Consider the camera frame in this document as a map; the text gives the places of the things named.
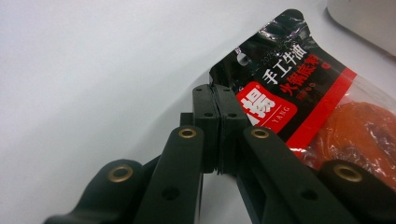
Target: white chinese characters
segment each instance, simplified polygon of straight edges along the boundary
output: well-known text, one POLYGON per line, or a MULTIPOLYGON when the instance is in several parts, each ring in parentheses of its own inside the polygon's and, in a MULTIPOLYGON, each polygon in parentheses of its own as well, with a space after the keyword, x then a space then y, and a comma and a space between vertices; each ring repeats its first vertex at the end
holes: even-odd
POLYGON ((276 80, 276 77, 278 72, 281 72, 280 77, 284 77, 285 75, 287 75, 292 68, 290 64, 292 63, 293 65, 296 65, 298 61, 296 62, 295 59, 301 60, 306 53, 307 52, 303 50, 300 47, 300 45, 298 44, 292 45, 290 51, 284 52, 282 58, 278 59, 277 63, 272 67, 272 69, 268 68, 265 70, 262 79, 266 81, 268 84, 273 83, 277 85, 278 82, 276 80))
POLYGON ((243 107, 249 110, 249 114, 257 115, 258 118, 263 119, 265 113, 270 112, 276 104, 269 99, 265 94, 254 88, 245 98, 241 100, 243 107))

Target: brass screw insert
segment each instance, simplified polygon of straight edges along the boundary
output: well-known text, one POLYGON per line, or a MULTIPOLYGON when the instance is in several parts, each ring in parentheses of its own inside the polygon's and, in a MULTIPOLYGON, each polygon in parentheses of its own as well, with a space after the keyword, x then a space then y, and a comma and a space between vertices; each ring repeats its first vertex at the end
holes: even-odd
POLYGON ((183 138, 192 138, 197 135, 197 132, 191 128, 185 128, 178 132, 178 135, 183 138))
POLYGON ((251 134, 257 138, 267 138, 270 136, 270 134, 267 131, 261 129, 253 129, 251 131, 251 134))
POLYGON ((341 178, 350 182, 361 182, 363 176, 350 166, 337 164, 334 166, 334 172, 341 178))
POLYGON ((129 179, 133 173, 134 170, 129 165, 123 164, 111 169, 111 171, 108 173, 107 178, 111 182, 120 183, 129 179))

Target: screw hole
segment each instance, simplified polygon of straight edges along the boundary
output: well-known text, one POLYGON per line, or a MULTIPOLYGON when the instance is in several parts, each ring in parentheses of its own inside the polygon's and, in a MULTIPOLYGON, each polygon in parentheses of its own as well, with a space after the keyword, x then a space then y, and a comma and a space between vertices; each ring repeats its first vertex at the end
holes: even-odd
POLYGON ((270 136, 267 131, 261 129, 254 129, 253 131, 251 131, 251 134, 257 138, 267 138, 270 136))
POLYGON ((173 201, 174 199, 178 198, 179 195, 180 191, 174 187, 169 187, 163 190, 163 198, 166 201, 173 201))
POLYGON ((361 182, 363 176, 350 166, 337 164, 334 166, 334 172, 341 178, 350 182, 361 182))
POLYGON ((183 138, 192 138, 197 134, 194 129, 186 128, 178 132, 178 135, 183 138))
POLYGON ((107 178, 111 182, 120 183, 129 179, 133 172, 134 170, 129 165, 123 164, 111 169, 111 171, 108 172, 107 178))

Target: white table surface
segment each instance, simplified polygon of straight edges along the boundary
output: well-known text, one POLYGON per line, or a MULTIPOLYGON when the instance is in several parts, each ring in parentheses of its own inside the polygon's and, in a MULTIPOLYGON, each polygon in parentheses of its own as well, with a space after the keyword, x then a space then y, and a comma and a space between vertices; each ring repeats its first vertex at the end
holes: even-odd
MULTIPOLYGON (((334 23, 326 6, 0 1, 0 222, 68 213, 108 162, 158 156, 210 67, 288 8, 304 13, 322 48, 394 97, 395 58, 334 23)), ((200 223, 250 223, 230 177, 205 175, 200 223)))

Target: red label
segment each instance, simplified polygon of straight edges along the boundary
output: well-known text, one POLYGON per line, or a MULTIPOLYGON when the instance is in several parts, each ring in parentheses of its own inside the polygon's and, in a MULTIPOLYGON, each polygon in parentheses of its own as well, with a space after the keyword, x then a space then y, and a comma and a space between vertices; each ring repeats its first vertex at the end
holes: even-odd
POLYGON ((266 90, 259 82, 249 82, 236 98, 254 126, 278 133, 297 113, 297 106, 266 90))
POLYGON ((321 98, 315 109, 309 114, 308 118, 286 142, 288 147, 306 148, 308 146, 326 119, 340 103, 350 85, 352 85, 355 76, 356 73, 349 68, 346 68, 341 73, 332 84, 332 87, 321 98))

